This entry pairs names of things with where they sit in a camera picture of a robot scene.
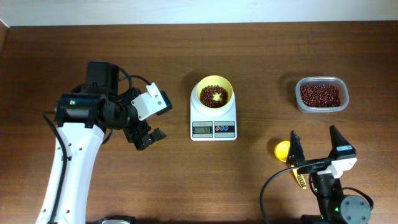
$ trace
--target white scale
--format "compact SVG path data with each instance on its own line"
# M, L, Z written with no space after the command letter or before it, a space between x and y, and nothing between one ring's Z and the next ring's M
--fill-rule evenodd
M228 92L228 102L220 108L204 106L198 96L208 85L219 85ZM237 137L235 95L227 79L212 75L200 81L191 93L191 129L193 141L232 141Z

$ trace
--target scale display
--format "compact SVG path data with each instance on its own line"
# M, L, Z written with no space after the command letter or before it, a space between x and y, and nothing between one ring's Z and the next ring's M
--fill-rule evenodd
M211 134L211 127L194 127L194 134Z

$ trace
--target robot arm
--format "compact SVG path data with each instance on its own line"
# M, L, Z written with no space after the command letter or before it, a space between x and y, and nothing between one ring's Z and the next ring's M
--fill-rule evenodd
M317 161L322 163L316 166L306 166L298 169L299 174L310 174L310 187L317 197L320 216L303 215L301 223L363 223L369 222L373 201L366 194L353 188L342 188L340 177L343 171L350 170L355 162L355 148L340 134L334 126L330 126L332 150L329 156L323 159L306 161L300 138L294 131L291 132L291 147L286 163L296 167L311 164ZM361 196L345 195L343 190L354 190Z
M91 173L106 129L122 129L137 150L166 137L160 129L149 133L146 121L172 109L165 92L148 82L146 93L131 85L118 95L120 70L130 78L113 64L90 62L86 83L57 102L54 161L36 223L85 223Z

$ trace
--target clear plastic container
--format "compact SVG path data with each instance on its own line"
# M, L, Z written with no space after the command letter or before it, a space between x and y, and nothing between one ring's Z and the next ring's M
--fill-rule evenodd
M341 101L341 106L329 107L329 108L316 108L310 107L303 103L300 94L300 86L301 85L332 85L337 87L339 98ZM301 112L304 113L330 113L341 111L345 109L349 102L348 90L346 84L339 78L336 77L308 77L300 80L296 85L296 99L297 99L297 107Z

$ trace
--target wooden table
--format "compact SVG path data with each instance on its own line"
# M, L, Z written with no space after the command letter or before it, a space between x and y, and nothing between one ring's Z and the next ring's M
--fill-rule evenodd
M122 131L100 149L88 222L114 214L259 221L263 183L286 168L274 157L274 146L294 129L307 159L326 157L334 124L358 150L343 186L374 199L370 223L396 223L398 22L11 28L0 65L0 223L35 222L55 145L41 113L85 81L90 60L156 82L174 108L148 119L168 136L145 151L136 151ZM207 75L221 75L234 88L236 141L189 138L190 92ZM323 75L345 81L347 109L301 113L295 84ZM139 80L134 85L144 89ZM319 214L311 191L291 175L271 183L265 202L272 220Z

